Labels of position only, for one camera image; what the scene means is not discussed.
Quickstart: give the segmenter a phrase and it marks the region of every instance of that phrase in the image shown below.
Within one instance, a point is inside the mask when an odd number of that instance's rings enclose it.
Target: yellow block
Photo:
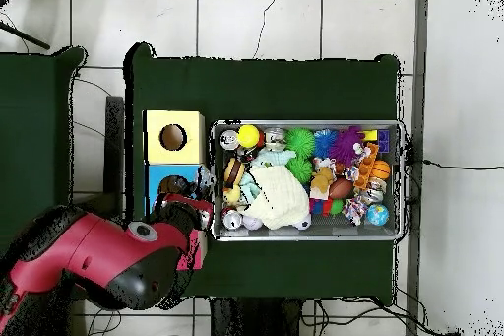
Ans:
[[[378,130],[362,130],[364,134],[363,141],[378,140]]]
[[[150,165],[205,162],[205,118],[198,111],[147,110],[146,122]],[[183,146],[176,150],[180,143]]]

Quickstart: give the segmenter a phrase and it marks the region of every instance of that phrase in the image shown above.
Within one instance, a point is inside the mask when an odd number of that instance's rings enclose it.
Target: green spiky ball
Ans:
[[[332,215],[337,215],[342,212],[343,209],[343,200],[333,200],[333,204],[331,205],[330,213]]]
[[[301,184],[305,184],[311,178],[312,166],[308,160],[295,157],[288,160],[286,168],[294,175]]]
[[[315,149],[315,136],[313,132],[302,127],[295,127],[285,135],[286,147],[295,151],[298,157],[306,159],[311,157]]]

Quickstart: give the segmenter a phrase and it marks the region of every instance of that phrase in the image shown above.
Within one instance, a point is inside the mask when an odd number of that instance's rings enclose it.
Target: metal tray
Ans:
[[[311,227],[306,231],[300,231],[292,226],[275,231],[264,226],[257,231],[248,231],[244,227],[229,231],[221,223],[221,210],[223,171],[231,154],[221,147],[219,136],[223,130],[239,129],[241,124],[254,124],[261,129],[280,127],[288,130],[293,127],[305,127],[313,131],[326,128],[341,130],[352,125],[361,126],[363,130],[388,129],[390,152],[378,154],[377,159],[384,160],[391,166],[391,175],[387,179],[387,191],[383,200],[383,204],[389,210],[389,221],[381,227],[371,225],[367,221],[360,226],[354,226],[343,214],[328,217],[312,215]],[[391,240],[403,234],[405,164],[401,148],[404,146],[404,129],[396,120],[218,120],[211,127],[209,145],[210,168],[217,179],[212,195],[215,206],[212,233],[216,240]]]

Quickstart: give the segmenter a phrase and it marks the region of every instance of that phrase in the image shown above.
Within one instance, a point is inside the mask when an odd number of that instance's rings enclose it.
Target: white plush blanket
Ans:
[[[240,213],[261,219],[271,230],[293,225],[308,215],[308,195],[285,166],[252,168],[249,173],[261,192],[250,206],[238,208]]]

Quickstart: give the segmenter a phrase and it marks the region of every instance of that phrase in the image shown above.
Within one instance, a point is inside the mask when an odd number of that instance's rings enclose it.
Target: green fabric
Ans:
[[[146,43],[135,45],[130,55],[138,219],[144,210],[145,109],[197,110],[205,116],[207,129],[218,119],[396,118],[399,63],[390,55],[376,61],[165,59],[152,58]],[[128,63],[125,68],[131,70]],[[186,295],[372,295],[390,304],[392,266],[391,241],[213,241],[204,267],[194,273]]]
[[[33,217],[68,202],[69,86],[82,48],[0,53],[0,255]]]

